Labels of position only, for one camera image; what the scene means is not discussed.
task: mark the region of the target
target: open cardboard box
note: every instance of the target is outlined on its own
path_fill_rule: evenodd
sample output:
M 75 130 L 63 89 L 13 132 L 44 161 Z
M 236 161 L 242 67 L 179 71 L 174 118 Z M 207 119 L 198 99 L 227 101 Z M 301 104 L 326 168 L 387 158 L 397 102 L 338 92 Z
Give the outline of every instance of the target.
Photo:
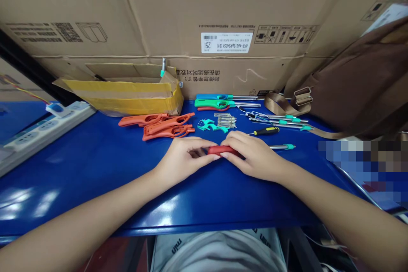
M 87 67 L 106 82 L 73 68 L 53 84 L 111 117 L 151 113 L 180 115 L 183 96 L 174 67 L 167 67 L 162 78 L 159 65 L 92 64 Z

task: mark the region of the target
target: orange plastic part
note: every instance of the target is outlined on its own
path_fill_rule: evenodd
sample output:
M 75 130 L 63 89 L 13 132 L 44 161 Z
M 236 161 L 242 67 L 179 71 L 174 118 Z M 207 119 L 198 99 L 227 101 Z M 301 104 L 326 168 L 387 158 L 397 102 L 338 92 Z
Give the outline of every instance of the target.
M 125 127 L 138 124 L 140 127 L 144 127 L 145 125 L 161 122 L 166 118 L 169 118 L 169 114 L 167 113 L 123 117 L 119 121 L 119 126 Z
M 156 134 L 148 135 L 146 134 L 146 130 L 148 126 L 145 126 L 142 140 L 147 141 L 147 140 L 158 138 L 158 137 L 170 137 L 170 138 L 184 137 L 188 133 L 192 133 L 196 131 L 192 127 L 193 125 L 182 125 L 182 126 L 176 126 L 176 127 L 173 126 L 173 127 L 169 127 L 167 129 L 161 130 Z
M 148 125 L 144 128 L 144 134 L 145 135 L 154 135 L 158 133 L 161 130 L 168 129 L 170 127 L 176 127 L 183 125 L 190 119 L 192 116 L 194 116 L 195 113 L 188 113 L 182 116 L 174 117 L 168 120 L 165 120 L 163 122 L 159 122 L 153 125 Z

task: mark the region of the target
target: hand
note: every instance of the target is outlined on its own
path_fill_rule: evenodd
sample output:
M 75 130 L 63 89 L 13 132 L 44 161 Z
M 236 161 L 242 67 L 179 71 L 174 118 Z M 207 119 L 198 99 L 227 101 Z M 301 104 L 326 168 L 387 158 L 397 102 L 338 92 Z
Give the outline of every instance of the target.
M 291 163 L 269 148 L 261 139 L 240 131 L 229 132 L 221 145 L 228 145 L 237 150 L 246 159 L 231 153 L 221 153 L 243 173 L 267 181 L 278 181 Z
M 200 137 L 175 138 L 154 171 L 159 172 L 166 183 L 174 186 L 201 167 L 219 159 L 218 155 L 207 155 L 203 150 L 216 145 Z

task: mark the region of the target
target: barcode label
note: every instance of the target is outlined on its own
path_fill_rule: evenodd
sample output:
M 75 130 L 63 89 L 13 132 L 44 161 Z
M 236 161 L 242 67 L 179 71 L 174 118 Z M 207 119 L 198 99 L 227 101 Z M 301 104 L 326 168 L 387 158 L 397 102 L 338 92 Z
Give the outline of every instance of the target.
M 248 53 L 253 33 L 201 33 L 202 53 Z
M 57 28 L 59 34 L 68 43 L 82 43 L 83 40 L 79 37 L 78 33 L 74 30 L 70 23 L 53 23 Z

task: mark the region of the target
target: blue tabletop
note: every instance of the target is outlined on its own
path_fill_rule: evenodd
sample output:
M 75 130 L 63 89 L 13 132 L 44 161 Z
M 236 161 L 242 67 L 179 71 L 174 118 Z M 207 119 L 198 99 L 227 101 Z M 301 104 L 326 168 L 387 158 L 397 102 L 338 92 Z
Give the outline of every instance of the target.
M 259 111 L 269 113 L 263 107 Z M 193 102 L 185 102 L 182 113 L 190 112 L 196 113 L 188 122 L 194 126 L 200 119 L 216 119 L 213 111 L 197 112 Z M 240 116 L 236 108 L 229 112 L 238 118 L 238 130 L 250 133 L 266 127 Z M 142 128 L 119 127 L 119 120 L 96 113 L 0 178 L 0 243 L 12 241 L 157 165 L 172 140 L 158 138 L 143 142 Z M 313 121 L 310 123 L 321 127 Z M 226 136 L 220 130 L 199 129 L 191 135 L 217 143 Z M 262 139 L 269 145 L 296 145 L 294 150 L 277 152 L 322 179 L 360 196 L 319 154 L 318 141 L 324 139 L 286 128 Z M 220 159 L 146 204 L 115 234 L 152 235 L 319 222 L 290 191 L 276 183 L 246 176 L 227 160 Z

